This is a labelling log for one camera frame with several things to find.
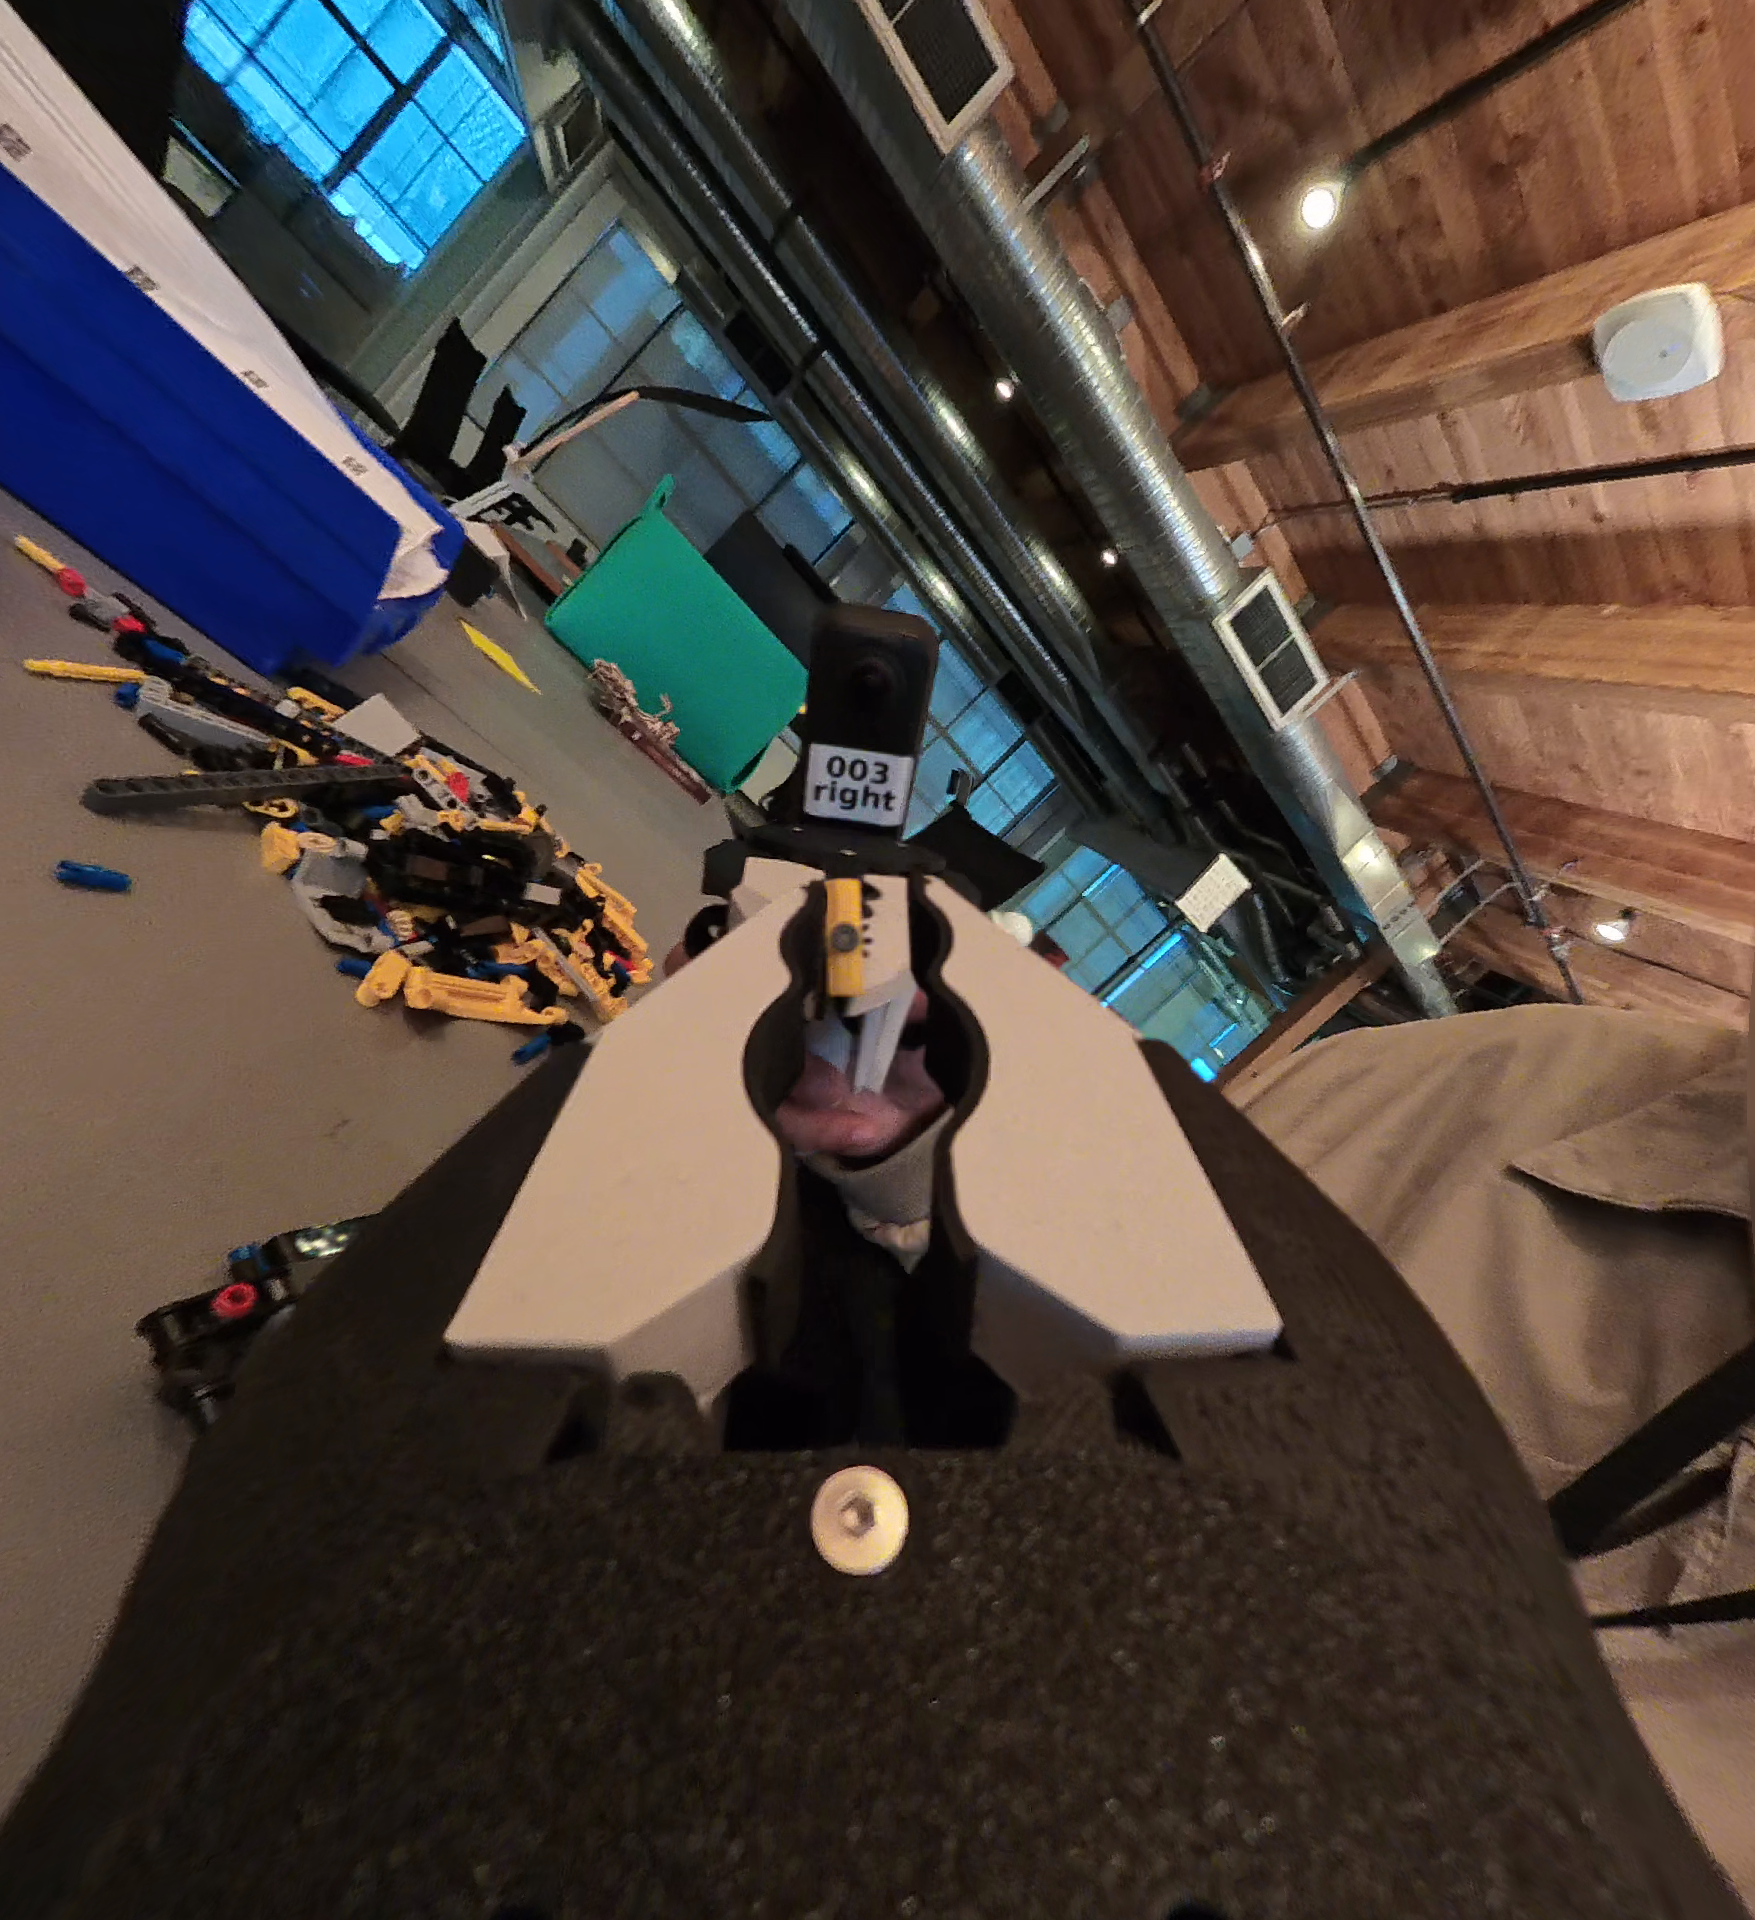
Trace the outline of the black office chair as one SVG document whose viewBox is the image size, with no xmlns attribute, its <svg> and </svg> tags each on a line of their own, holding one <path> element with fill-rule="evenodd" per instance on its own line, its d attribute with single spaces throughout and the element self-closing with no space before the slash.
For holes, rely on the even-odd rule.
<svg viewBox="0 0 1755 1920">
<path fill-rule="evenodd" d="M 410 419 L 389 444 L 389 455 L 429 477 L 442 491 L 476 491 L 496 482 L 507 450 L 519 442 L 528 411 L 505 386 L 493 401 L 473 455 L 459 464 L 455 444 L 466 409 L 485 370 L 485 355 L 457 318 L 446 322 L 426 368 Z"/>
</svg>

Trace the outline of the wooden stick stand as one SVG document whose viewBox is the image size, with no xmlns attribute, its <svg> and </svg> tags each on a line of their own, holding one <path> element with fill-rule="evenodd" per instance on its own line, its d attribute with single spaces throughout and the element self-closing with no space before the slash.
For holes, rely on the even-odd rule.
<svg viewBox="0 0 1755 1920">
<path fill-rule="evenodd" d="M 551 495 L 541 491 L 534 479 L 539 468 L 567 444 L 580 440 L 641 403 L 744 426 L 775 422 L 773 416 L 758 404 L 705 395 L 688 386 L 665 382 L 628 384 L 563 416 L 554 430 L 547 432 L 541 440 L 528 446 L 507 446 L 500 475 L 476 491 L 448 502 L 448 513 L 468 524 L 481 520 L 503 524 L 513 510 L 523 508 L 531 516 L 531 522 L 543 522 L 551 527 L 569 526 L 572 518 L 559 508 Z"/>
</svg>

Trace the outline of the black monitor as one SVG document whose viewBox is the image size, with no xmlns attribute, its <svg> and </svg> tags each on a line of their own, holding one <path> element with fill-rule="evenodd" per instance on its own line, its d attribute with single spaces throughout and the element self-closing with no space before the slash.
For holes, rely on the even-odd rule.
<svg viewBox="0 0 1755 1920">
<path fill-rule="evenodd" d="M 705 565 L 773 629 L 809 627 L 837 595 L 790 544 L 777 541 L 754 511 L 737 516 L 704 550 Z"/>
</svg>

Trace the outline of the white air vent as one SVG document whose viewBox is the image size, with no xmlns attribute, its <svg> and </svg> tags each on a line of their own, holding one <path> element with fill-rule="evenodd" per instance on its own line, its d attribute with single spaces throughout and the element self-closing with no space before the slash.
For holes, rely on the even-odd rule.
<svg viewBox="0 0 1755 1920">
<path fill-rule="evenodd" d="M 1331 680 L 1274 572 L 1252 572 L 1211 624 L 1272 728 L 1316 714 Z"/>
<path fill-rule="evenodd" d="M 1015 67 L 976 1 L 858 1 L 935 149 L 960 146 L 991 118 Z"/>
</svg>

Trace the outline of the person's right hand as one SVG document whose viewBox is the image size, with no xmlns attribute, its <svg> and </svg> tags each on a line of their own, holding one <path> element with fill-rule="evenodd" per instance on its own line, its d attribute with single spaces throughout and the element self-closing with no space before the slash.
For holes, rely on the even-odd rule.
<svg viewBox="0 0 1755 1920">
<path fill-rule="evenodd" d="M 945 1097 L 926 1068 L 922 1049 L 900 1049 L 878 1091 L 860 1091 L 851 1079 L 802 1053 L 789 1097 L 775 1109 L 773 1127 L 794 1155 L 841 1161 L 880 1161 L 901 1149 L 945 1111 Z"/>
</svg>

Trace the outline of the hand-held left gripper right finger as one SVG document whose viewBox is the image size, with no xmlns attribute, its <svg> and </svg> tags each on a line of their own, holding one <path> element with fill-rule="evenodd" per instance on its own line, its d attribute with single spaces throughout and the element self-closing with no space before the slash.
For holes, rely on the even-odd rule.
<svg viewBox="0 0 1755 1920">
<path fill-rule="evenodd" d="M 1268 1285 L 1125 1021 L 914 885 L 935 1142 L 914 1439 L 993 1447 L 1057 1387 L 1282 1349 Z"/>
</svg>

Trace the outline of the small yellow black connector assembly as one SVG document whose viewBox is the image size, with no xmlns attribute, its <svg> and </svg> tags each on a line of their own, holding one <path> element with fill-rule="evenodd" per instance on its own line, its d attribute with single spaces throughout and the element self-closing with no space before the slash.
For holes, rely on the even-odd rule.
<svg viewBox="0 0 1755 1920">
<path fill-rule="evenodd" d="M 822 881 L 820 986 L 839 1009 L 851 1013 L 869 982 L 874 896 L 863 877 Z"/>
</svg>

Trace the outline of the silver ventilation duct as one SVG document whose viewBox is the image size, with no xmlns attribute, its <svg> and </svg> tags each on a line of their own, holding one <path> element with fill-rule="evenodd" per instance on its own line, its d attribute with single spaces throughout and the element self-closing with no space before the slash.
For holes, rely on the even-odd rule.
<svg viewBox="0 0 1755 1920">
<path fill-rule="evenodd" d="M 1422 1014 L 1453 1014 L 1431 925 L 1348 791 L 1322 724 L 1270 721 L 1219 633 L 1245 570 L 1178 468 L 1061 239 L 1025 203 L 1023 173 L 993 113 L 940 146 L 871 7 L 796 1 L 789 10 L 1339 907 L 1376 927 Z"/>
</svg>

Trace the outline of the white ceiling access point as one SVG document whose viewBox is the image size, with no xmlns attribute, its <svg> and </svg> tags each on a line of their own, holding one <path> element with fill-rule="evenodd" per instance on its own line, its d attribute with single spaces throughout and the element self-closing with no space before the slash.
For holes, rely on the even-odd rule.
<svg viewBox="0 0 1755 1920">
<path fill-rule="evenodd" d="M 1703 282 L 1655 288 L 1610 307 L 1590 347 L 1610 398 L 1665 401 L 1721 376 L 1726 334 L 1721 304 Z"/>
</svg>

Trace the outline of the teal green storage box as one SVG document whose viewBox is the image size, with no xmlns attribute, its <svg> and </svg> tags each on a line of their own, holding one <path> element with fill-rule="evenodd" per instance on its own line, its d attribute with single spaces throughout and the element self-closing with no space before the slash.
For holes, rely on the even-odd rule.
<svg viewBox="0 0 1755 1920">
<path fill-rule="evenodd" d="M 655 483 L 544 627 L 580 663 L 614 663 L 647 712 L 667 707 L 675 753 L 732 792 L 801 712 L 809 672 L 670 518 L 674 490 Z"/>
</svg>

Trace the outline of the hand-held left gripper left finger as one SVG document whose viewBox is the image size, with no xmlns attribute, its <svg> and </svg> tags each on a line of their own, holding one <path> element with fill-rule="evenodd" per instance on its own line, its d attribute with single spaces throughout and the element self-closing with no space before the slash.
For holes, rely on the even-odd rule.
<svg viewBox="0 0 1755 1920">
<path fill-rule="evenodd" d="M 801 1071 L 820 886 L 801 881 L 576 1068 L 443 1333 L 448 1359 L 564 1373 L 717 1444 L 804 1436 L 837 1392 L 837 1198 L 775 1125 Z"/>
</svg>

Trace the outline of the pile of brick pieces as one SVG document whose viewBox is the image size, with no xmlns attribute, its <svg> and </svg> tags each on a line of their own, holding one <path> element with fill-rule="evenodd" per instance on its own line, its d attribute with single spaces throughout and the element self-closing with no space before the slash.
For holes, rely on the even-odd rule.
<svg viewBox="0 0 1755 1920">
<path fill-rule="evenodd" d="M 164 775 L 89 783 L 84 811 L 247 824 L 358 1005 L 513 1029 L 526 1067 L 611 1024 L 652 984 L 633 901 L 517 779 L 313 667 L 242 680 L 38 541 L 12 547 L 114 657 L 26 660 L 24 674 L 110 690 L 174 758 Z"/>
</svg>

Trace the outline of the person's right forearm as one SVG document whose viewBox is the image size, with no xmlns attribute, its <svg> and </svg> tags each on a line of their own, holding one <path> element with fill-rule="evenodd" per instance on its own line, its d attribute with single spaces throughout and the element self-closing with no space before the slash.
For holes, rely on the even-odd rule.
<svg viewBox="0 0 1755 1920">
<path fill-rule="evenodd" d="M 810 1172 L 836 1188 L 854 1232 L 908 1275 L 932 1246 L 935 1155 L 949 1119 L 937 1116 L 880 1160 L 851 1163 L 828 1153 L 806 1160 Z"/>
</svg>

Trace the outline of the black grey brick chassis assembly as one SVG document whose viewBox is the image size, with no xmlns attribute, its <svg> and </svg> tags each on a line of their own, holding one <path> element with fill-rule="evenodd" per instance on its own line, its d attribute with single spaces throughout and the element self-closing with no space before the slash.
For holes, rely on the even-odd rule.
<svg viewBox="0 0 1755 1920">
<path fill-rule="evenodd" d="M 244 1357 L 296 1308 L 368 1222 L 368 1213 L 355 1213 L 244 1241 L 229 1249 L 214 1287 L 144 1313 L 133 1333 L 157 1400 L 194 1434 L 214 1427 Z"/>
</svg>

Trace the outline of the blue bin with papers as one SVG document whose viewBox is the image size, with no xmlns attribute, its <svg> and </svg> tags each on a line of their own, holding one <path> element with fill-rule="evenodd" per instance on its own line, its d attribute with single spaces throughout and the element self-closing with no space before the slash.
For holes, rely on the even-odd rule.
<svg viewBox="0 0 1755 1920">
<path fill-rule="evenodd" d="M 388 524 L 370 538 L 381 599 L 422 603 L 446 585 L 457 520 L 360 440 L 170 188 L 10 3 L 0 3 L 0 172 L 234 372 L 336 471 L 350 504 L 374 506 Z"/>
</svg>

